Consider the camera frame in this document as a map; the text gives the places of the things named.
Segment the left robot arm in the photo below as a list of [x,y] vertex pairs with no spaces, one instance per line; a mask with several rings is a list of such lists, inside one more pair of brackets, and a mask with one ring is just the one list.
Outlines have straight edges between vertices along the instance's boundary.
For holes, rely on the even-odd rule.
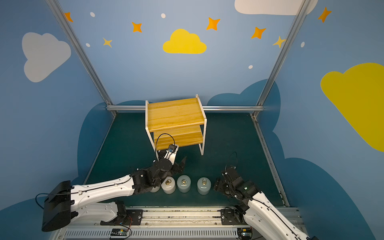
[[44,200],[41,230],[51,232],[67,226],[71,220],[80,216],[80,209],[87,204],[150,192],[159,187],[167,177],[181,174],[186,160],[187,158],[183,158],[180,163],[174,163],[161,158],[148,168],[97,184],[72,186],[70,181],[63,181]]

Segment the white tea canister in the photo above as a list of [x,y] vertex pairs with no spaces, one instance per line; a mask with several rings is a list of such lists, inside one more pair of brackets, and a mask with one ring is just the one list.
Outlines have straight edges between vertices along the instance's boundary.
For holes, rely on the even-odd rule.
[[177,184],[173,177],[166,177],[166,179],[161,184],[161,188],[168,195],[174,193],[176,190],[176,187],[177,187]]
[[150,192],[151,192],[151,193],[156,193],[156,192],[158,192],[160,189],[161,189],[161,186],[157,186],[157,187],[152,188],[152,190],[151,190]]

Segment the grey-blue tea canister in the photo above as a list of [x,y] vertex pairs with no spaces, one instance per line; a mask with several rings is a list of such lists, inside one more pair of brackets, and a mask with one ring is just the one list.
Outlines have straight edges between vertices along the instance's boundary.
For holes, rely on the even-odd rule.
[[200,178],[197,182],[198,193],[203,196],[207,195],[210,192],[211,186],[212,183],[208,178]]
[[187,193],[191,189],[191,179],[187,175],[179,176],[177,180],[177,187],[181,193]]

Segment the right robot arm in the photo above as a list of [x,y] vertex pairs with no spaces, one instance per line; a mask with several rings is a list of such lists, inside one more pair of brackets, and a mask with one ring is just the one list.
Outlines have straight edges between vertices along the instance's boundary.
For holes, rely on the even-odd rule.
[[234,166],[225,167],[214,190],[236,199],[239,202],[236,208],[245,222],[266,240],[317,239],[295,227],[252,181],[243,180]]

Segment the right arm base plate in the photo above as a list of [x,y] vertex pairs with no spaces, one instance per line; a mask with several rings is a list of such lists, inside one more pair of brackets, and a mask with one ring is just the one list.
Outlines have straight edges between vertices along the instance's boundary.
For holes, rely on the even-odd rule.
[[220,210],[222,225],[245,225],[243,215],[232,208],[224,208]]

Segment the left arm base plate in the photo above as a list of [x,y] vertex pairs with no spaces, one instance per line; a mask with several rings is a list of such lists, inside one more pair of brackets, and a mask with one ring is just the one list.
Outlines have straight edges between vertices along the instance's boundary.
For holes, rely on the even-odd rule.
[[117,217],[109,222],[101,221],[101,226],[139,226],[143,217],[143,210],[133,209],[118,213]]

